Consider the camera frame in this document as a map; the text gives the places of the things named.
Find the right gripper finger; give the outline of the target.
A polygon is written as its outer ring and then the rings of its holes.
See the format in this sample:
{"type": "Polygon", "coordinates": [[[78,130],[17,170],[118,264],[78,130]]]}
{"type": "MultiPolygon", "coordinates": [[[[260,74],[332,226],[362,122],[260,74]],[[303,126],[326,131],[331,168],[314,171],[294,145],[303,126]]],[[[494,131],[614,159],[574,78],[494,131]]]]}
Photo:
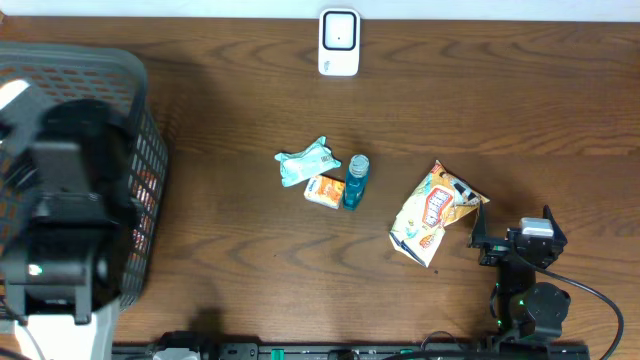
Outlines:
{"type": "Polygon", "coordinates": [[[551,224],[551,228],[553,230],[553,239],[554,239],[554,241],[557,242],[558,244],[566,245],[567,244],[567,238],[566,238],[564,232],[561,230],[561,228],[558,225],[558,223],[556,222],[549,205],[545,205],[543,207],[543,218],[548,220],[550,222],[550,224],[551,224]]]}
{"type": "Polygon", "coordinates": [[[480,202],[477,208],[476,220],[471,232],[472,239],[485,239],[487,236],[487,225],[485,219],[484,203],[480,202]]]}

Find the yellow snack package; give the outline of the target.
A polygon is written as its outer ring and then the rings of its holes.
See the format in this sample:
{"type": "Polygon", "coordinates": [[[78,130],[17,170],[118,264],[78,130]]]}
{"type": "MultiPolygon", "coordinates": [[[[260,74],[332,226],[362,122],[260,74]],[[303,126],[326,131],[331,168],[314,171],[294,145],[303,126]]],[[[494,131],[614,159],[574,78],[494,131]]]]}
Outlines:
{"type": "Polygon", "coordinates": [[[476,211],[489,199],[436,160],[396,215],[389,238],[398,252],[428,267],[445,228],[476,211]]]}

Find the blue liquid bottle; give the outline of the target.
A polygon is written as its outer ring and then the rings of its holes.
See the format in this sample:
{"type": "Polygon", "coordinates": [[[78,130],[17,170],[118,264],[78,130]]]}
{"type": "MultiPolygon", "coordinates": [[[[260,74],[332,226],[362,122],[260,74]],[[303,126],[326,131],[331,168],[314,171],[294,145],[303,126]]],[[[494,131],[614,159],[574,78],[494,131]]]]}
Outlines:
{"type": "Polygon", "coordinates": [[[370,172],[369,158],[363,154],[354,155],[349,163],[345,178],[343,205],[355,210],[362,200],[370,172]]]}

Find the orange tissue pack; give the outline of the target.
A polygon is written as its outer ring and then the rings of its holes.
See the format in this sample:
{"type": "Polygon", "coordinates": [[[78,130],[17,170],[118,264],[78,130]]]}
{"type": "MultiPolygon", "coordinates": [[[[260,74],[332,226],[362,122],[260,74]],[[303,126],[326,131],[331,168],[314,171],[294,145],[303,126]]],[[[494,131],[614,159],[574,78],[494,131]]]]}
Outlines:
{"type": "Polygon", "coordinates": [[[324,175],[316,175],[309,179],[304,191],[304,198],[310,202],[332,209],[338,209],[342,202],[345,183],[324,175]]]}

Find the teal wet wipes pack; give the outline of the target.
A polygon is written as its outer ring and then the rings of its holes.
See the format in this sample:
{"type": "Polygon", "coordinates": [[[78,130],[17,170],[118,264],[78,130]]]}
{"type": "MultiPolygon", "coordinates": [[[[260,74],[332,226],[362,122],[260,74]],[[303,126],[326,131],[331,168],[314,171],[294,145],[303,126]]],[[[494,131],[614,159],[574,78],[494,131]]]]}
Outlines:
{"type": "Polygon", "coordinates": [[[325,136],[320,136],[304,151],[281,152],[274,156],[274,159],[279,162],[283,187],[294,186],[342,165],[342,162],[333,156],[326,141],[325,136]]]}

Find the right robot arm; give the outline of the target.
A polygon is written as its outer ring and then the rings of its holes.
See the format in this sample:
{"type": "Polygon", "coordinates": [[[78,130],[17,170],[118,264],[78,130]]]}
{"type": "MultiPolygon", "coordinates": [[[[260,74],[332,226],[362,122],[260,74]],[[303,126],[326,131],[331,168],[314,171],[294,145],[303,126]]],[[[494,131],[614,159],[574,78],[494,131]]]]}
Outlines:
{"type": "Polygon", "coordinates": [[[540,218],[525,217],[502,238],[488,232],[485,209],[479,206],[468,246],[480,250],[479,264],[497,269],[490,311],[498,333],[487,346],[495,351],[509,344],[545,346],[562,334],[569,294],[536,280],[563,252],[567,238],[549,207],[540,218]]]}

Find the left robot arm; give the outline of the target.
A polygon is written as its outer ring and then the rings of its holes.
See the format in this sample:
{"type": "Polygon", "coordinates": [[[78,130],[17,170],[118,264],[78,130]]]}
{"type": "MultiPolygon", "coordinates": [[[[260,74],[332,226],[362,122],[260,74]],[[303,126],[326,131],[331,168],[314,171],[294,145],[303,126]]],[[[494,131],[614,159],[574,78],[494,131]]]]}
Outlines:
{"type": "Polygon", "coordinates": [[[141,295],[168,170],[146,108],[1,87],[1,315],[19,359],[108,359],[141,295]]]}

